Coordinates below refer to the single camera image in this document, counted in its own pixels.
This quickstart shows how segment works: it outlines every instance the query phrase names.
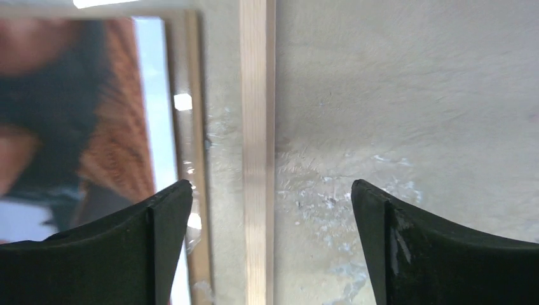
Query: picture frame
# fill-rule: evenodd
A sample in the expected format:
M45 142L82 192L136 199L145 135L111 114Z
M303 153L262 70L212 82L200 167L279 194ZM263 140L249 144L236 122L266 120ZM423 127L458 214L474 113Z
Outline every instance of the picture frame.
M169 108L174 129L178 179L194 185L193 225L187 236L187 265L191 304L211 304L212 291L208 202L205 176L204 106L200 59L199 16L195 10L141 9L96 6L82 10L58 7L13 7L0 10L0 20L16 18L66 18L78 20L156 17L163 20L169 83Z

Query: wooden stick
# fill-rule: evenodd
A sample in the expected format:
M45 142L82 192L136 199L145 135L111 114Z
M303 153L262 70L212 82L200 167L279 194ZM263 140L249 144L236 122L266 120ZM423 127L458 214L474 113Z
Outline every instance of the wooden stick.
M273 305L275 0L240 0L247 305Z
M189 89L193 101L193 148L195 186L198 191L198 213L201 219L200 241L188 256L189 282L191 284L191 304L213 304L206 291L196 288L195 284L204 283L212 290L212 270L210 253L210 227L208 225L208 202L206 190L206 148L204 104L201 88L200 63L200 33L198 31L198 15L193 10L187 10L186 38L188 44Z

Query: black plastic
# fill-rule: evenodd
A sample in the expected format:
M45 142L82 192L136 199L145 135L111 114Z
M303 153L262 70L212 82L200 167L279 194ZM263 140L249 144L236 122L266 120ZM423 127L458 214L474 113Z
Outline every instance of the black plastic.
M182 180L45 241L0 245L0 304L166 305L192 204Z
M378 305L537 305L539 245L461 226L364 181L351 200Z

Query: brown textured fabric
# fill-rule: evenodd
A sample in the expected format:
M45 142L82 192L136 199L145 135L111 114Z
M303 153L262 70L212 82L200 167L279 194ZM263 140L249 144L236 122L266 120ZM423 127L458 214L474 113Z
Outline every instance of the brown textured fabric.
M80 175L135 202L155 193L131 18L106 20L114 77L103 89L99 123L81 157Z

